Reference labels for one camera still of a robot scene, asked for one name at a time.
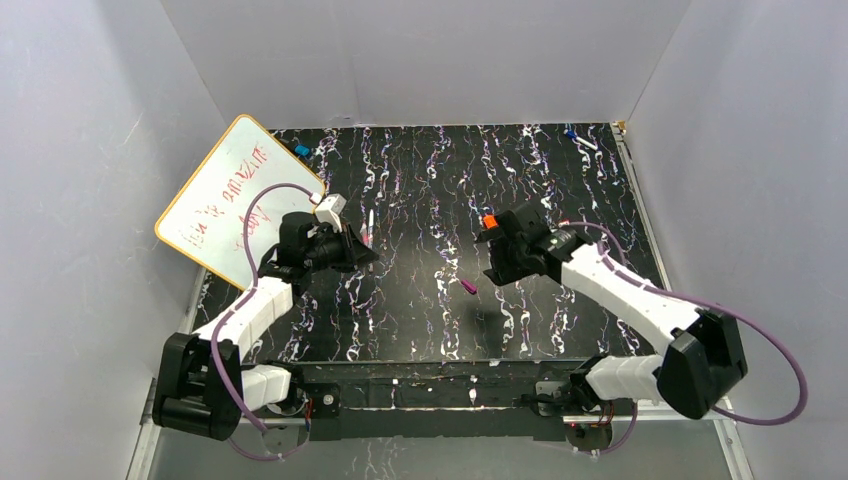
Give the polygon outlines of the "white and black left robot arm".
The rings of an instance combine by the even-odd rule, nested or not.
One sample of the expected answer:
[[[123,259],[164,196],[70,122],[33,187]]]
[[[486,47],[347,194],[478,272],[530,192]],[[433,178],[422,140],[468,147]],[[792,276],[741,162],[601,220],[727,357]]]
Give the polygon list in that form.
[[[254,281],[214,320],[165,342],[152,419],[164,428],[227,440],[241,419],[297,400],[301,373],[280,362],[248,364],[254,343],[293,309],[314,274],[351,273],[378,254],[343,220],[283,216],[278,240],[261,257]]]

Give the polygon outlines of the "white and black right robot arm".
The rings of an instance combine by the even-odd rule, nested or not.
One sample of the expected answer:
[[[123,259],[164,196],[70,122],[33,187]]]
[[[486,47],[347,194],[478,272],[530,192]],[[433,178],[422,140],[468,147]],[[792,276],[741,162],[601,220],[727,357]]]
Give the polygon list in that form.
[[[596,355],[570,372],[560,396],[543,394],[543,401],[588,411],[615,400],[650,400],[698,420],[747,374],[736,318],[661,294],[600,242],[572,226],[550,227],[533,203],[483,216],[476,240],[488,247],[484,274],[493,284],[548,277],[614,314],[654,350]]]

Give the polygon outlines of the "white green thin pen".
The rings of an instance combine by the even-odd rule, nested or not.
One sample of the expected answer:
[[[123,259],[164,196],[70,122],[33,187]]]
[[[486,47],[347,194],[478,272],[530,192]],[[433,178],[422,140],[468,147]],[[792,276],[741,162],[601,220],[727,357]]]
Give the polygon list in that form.
[[[373,232],[374,232],[374,224],[375,224],[375,211],[370,209],[368,212],[367,223],[365,227],[365,233],[363,235],[363,240],[365,241],[368,247],[373,245]]]

